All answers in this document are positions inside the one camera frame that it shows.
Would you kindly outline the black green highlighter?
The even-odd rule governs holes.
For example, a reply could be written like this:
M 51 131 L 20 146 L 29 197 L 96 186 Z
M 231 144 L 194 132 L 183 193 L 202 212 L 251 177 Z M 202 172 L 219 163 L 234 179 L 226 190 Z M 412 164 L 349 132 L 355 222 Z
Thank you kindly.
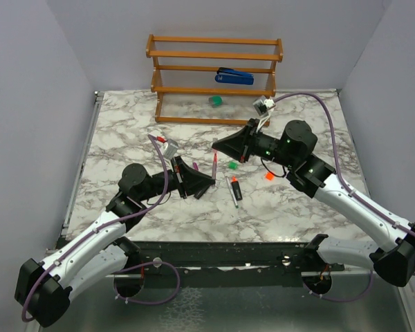
M 204 187 L 194 195 L 194 198 L 199 200 L 209 190 L 209 188 L 210 186 Z

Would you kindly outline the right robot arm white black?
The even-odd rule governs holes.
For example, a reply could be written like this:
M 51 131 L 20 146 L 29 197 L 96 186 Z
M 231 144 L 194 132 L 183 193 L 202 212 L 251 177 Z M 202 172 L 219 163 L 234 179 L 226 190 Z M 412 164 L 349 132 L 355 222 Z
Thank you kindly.
M 374 270 L 386 282 L 404 287 L 415 273 L 415 222 L 396 216 L 346 182 L 337 170 L 314 155 L 317 136 L 301 120 L 291 120 L 281 138 L 257 129 L 250 119 L 240 131 L 215 141 L 213 149 L 245 163 L 251 156 L 288 170 L 289 183 L 299 192 L 329 206 L 370 236 L 370 241 L 343 241 L 316 236 L 304 253 L 311 270 L 344 264 Z

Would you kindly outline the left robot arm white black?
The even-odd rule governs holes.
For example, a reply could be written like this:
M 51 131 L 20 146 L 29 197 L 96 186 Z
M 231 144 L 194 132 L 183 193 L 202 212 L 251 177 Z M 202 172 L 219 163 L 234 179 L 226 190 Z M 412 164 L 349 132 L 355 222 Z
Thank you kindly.
M 139 249 L 125 235 L 151 210 L 145 201 L 162 200 L 174 190 L 186 199 L 215 183 L 179 156 L 171 164 L 171 169 L 154 175 L 139 163 L 127 165 L 117 194 L 85 231 L 41 261 L 28 259 L 21 265 L 15 299 L 22 306 L 24 322 L 34 320 L 49 327 L 81 292 L 103 277 L 137 269 Z

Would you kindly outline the pink highlighter pen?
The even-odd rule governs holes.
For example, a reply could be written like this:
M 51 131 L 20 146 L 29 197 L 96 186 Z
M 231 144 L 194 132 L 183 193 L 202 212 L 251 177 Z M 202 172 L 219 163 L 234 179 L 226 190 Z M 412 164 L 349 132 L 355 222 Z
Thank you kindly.
M 212 179 L 216 180 L 216 170 L 217 170 L 217 151 L 214 150 L 213 162 L 212 162 Z

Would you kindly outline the green highlighter cap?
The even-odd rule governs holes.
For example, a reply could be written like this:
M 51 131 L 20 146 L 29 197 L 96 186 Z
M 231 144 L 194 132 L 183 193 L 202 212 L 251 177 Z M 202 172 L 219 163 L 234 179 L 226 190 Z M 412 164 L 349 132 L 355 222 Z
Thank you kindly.
M 238 164 L 235 163 L 235 162 L 229 162 L 228 168 L 229 169 L 237 169 L 238 168 Z

